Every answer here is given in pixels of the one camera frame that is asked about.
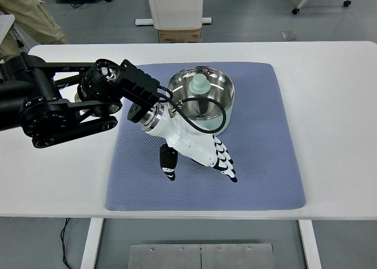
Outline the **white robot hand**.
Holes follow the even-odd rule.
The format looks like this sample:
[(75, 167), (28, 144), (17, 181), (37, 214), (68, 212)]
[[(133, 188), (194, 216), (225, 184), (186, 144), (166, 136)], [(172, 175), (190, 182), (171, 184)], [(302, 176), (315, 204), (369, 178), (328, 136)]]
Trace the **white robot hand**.
[(160, 147), (160, 167), (175, 180), (178, 155), (191, 158), (198, 164), (211, 167), (237, 182), (236, 172), (226, 146), (213, 134), (200, 132), (180, 115), (171, 116), (168, 108), (160, 107), (141, 122), (147, 134), (161, 137), (166, 143)]

